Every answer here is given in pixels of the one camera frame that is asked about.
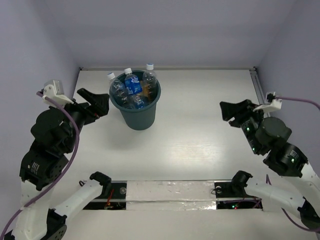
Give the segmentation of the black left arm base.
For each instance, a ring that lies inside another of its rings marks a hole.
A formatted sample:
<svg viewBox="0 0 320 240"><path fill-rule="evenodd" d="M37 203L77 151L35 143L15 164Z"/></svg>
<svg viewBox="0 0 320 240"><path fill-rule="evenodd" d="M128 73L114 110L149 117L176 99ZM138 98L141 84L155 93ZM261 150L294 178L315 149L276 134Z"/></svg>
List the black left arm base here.
<svg viewBox="0 0 320 240"><path fill-rule="evenodd" d="M83 210L126 210L127 182L113 181L100 196L91 200Z"/></svg>

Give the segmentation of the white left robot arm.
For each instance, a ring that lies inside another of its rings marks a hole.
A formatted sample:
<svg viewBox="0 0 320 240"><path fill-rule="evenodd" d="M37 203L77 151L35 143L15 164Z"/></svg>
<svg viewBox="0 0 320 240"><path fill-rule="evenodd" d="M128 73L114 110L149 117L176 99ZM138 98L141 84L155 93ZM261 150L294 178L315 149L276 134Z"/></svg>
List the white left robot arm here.
<svg viewBox="0 0 320 240"><path fill-rule="evenodd" d="M70 221L93 199L110 194L112 180L97 171L83 186L61 204L51 207L55 186L67 173L80 143L80 132L109 112L107 93L94 94L81 88L75 99L60 94L37 93L49 106L35 120L30 132L33 143L21 161L20 208L10 218L15 227L7 223L0 235L3 240L60 240Z"/></svg>

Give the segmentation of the clear crushed bottle white cap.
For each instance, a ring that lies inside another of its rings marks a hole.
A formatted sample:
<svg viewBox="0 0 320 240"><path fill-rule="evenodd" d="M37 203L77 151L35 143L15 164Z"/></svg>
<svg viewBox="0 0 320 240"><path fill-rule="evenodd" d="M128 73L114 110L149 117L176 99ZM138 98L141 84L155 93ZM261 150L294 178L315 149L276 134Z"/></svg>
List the clear crushed bottle white cap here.
<svg viewBox="0 0 320 240"><path fill-rule="evenodd" d="M115 101L119 106L127 108L129 106L129 95L125 85L118 78L116 78L113 72L109 73L107 77L110 85L109 91L113 95Z"/></svg>

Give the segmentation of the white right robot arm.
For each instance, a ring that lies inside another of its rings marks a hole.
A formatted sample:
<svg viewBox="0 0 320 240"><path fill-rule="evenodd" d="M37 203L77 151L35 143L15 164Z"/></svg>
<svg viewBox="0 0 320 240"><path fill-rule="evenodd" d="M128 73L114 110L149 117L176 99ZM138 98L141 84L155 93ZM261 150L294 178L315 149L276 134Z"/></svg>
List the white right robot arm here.
<svg viewBox="0 0 320 240"><path fill-rule="evenodd" d="M244 170L239 170L223 186L216 185L216 194L233 194L237 197L269 200L286 216L293 215L301 221L296 227L320 233L320 177L314 171L307 156L289 142L292 130L279 118L267 116L267 112L280 109L274 104L254 104L246 99L238 103L219 103L222 119L231 127L239 128L253 154L263 156L265 164L294 191L281 189Z"/></svg>

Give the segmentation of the blue label white cap bottle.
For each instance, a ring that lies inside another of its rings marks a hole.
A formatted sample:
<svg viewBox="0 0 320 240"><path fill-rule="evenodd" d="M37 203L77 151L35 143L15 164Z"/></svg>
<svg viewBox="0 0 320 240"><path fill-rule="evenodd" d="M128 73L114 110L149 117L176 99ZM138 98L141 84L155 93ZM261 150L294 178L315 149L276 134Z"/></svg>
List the blue label white cap bottle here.
<svg viewBox="0 0 320 240"><path fill-rule="evenodd" d="M127 89L127 92L129 95L137 95L142 93L143 89L140 84L139 78L133 74L133 71L131 68L126 68L124 70L125 73L125 79L124 84Z"/></svg>

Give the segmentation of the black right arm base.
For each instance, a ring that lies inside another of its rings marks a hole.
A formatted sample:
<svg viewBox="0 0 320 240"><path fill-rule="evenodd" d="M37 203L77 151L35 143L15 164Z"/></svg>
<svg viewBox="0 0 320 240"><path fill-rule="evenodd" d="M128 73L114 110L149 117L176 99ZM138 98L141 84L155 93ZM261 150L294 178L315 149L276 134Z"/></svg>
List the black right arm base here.
<svg viewBox="0 0 320 240"><path fill-rule="evenodd" d="M216 181L211 194L215 196L217 210L263 210L262 200L235 190L230 181Z"/></svg>

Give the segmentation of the clear bottle sideways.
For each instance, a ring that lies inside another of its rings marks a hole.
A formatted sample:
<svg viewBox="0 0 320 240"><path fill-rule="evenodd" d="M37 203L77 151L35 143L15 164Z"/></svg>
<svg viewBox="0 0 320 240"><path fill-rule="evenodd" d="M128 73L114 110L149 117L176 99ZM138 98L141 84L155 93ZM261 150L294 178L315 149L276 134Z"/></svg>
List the clear bottle sideways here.
<svg viewBox="0 0 320 240"><path fill-rule="evenodd" d="M152 85L152 99L157 95L157 75L154 71L154 64L153 63L147 63L146 64L146 70L143 73L142 76L143 81L147 81Z"/></svg>

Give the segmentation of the orange yellow label bottle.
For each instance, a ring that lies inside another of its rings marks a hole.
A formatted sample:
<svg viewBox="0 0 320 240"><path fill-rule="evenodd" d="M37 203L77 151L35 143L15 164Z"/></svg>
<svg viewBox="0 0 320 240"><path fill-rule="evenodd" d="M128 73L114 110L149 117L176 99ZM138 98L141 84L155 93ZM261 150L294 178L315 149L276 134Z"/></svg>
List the orange yellow label bottle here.
<svg viewBox="0 0 320 240"><path fill-rule="evenodd" d="M143 91L144 96L148 99L149 102L151 102L152 101L152 93L153 93L152 85L149 82L143 80L141 86L142 86L142 91Z"/></svg>

